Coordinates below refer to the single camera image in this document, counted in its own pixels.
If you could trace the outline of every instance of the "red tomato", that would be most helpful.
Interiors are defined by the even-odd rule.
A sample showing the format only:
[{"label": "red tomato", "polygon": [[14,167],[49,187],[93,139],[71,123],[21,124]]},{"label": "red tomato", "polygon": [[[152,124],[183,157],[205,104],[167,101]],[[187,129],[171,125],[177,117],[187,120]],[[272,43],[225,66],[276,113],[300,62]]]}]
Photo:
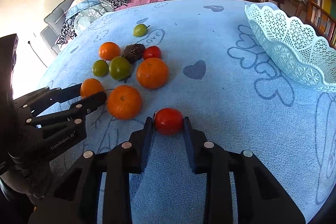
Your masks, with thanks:
[{"label": "red tomato", "polygon": [[154,114],[154,125],[162,135],[174,135],[183,127],[182,113],[174,108],[164,108]]},{"label": "red tomato", "polygon": [[143,59],[149,59],[149,58],[160,58],[161,59],[161,50],[157,46],[150,46],[143,52],[142,55]]}]

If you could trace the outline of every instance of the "black cable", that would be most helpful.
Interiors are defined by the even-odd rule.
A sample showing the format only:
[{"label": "black cable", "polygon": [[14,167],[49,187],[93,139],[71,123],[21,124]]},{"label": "black cable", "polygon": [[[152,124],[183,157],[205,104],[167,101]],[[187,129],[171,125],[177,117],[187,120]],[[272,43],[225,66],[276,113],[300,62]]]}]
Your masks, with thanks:
[{"label": "black cable", "polygon": [[31,49],[32,49],[33,52],[36,54],[36,56],[38,57],[38,59],[40,59],[40,61],[42,62],[42,64],[45,65],[45,64],[43,63],[43,61],[41,60],[41,58],[40,58],[40,57],[37,55],[37,53],[34,51],[32,45],[30,44],[30,41],[28,41],[28,44],[30,45]]}]

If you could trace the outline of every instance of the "blue tablecloth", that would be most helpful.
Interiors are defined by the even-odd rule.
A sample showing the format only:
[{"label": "blue tablecloth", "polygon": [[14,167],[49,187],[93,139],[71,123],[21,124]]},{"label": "blue tablecloth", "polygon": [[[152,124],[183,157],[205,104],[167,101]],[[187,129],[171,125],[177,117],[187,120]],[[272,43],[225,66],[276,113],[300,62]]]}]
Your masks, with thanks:
[{"label": "blue tablecloth", "polygon": [[[170,79],[163,88],[146,90],[133,74],[127,84],[143,98],[141,113],[126,122],[112,118],[106,107],[88,115],[87,138],[51,162],[53,172],[63,174],[86,150],[111,150],[157,109],[174,107],[224,149],[252,150],[308,222],[335,184],[335,95],[301,86],[276,67],[253,36],[246,4],[172,0],[107,13],[92,23],[58,55],[41,87],[66,88],[93,77],[92,65],[106,41],[121,48],[136,42],[158,45]],[[132,35],[139,23],[151,25],[143,38]],[[107,93],[122,84],[109,75],[99,80]],[[47,112],[68,109],[70,103]],[[181,135],[155,134],[148,166],[130,177],[130,188],[135,224],[202,223],[206,177],[191,173]]]}]

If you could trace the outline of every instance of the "tangerine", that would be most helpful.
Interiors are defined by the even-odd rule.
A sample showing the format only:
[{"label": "tangerine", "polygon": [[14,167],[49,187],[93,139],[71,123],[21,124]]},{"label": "tangerine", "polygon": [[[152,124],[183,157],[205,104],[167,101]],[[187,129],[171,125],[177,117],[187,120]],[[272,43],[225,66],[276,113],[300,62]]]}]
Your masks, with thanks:
[{"label": "tangerine", "polygon": [[161,59],[149,58],[138,66],[136,78],[145,88],[158,89],[168,82],[169,68]]},{"label": "tangerine", "polygon": [[140,93],[129,85],[116,87],[107,100],[109,113],[120,120],[130,120],[139,114],[142,99]]},{"label": "tangerine", "polygon": [[89,97],[92,94],[104,91],[103,85],[94,78],[86,79],[81,85],[81,97]]},{"label": "tangerine", "polygon": [[113,42],[105,42],[98,51],[99,57],[105,61],[111,61],[113,58],[120,56],[120,47]]}]

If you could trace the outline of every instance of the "metal rivet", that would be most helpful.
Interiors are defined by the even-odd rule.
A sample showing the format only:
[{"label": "metal rivet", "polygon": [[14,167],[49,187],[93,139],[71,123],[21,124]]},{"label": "metal rivet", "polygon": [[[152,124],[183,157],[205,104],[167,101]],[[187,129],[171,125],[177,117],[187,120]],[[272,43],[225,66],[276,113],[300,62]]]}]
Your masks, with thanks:
[{"label": "metal rivet", "polygon": [[205,148],[213,148],[215,145],[213,144],[213,142],[205,142],[204,143],[204,147]]},{"label": "metal rivet", "polygon": [[252,153],[252,151],[250,151],[250,150],[244,150],[243,155],[244,155],[245,157],[250,158],[250,157],[253,156],[253,153]]},{"label": "metal rivet", "polygon": [[83,157],[88,159],[88,158],[91,158],[93,156],[93,152],[92,151],[85,151],[83,153]]},{"label": "metal rivet", "polygon": [[125,149],[128,149],[128,148],[131,148],[132,147],[132,144],[130,142],[124,142],[122,145],[121,145],[122,148],[125,148]]}]

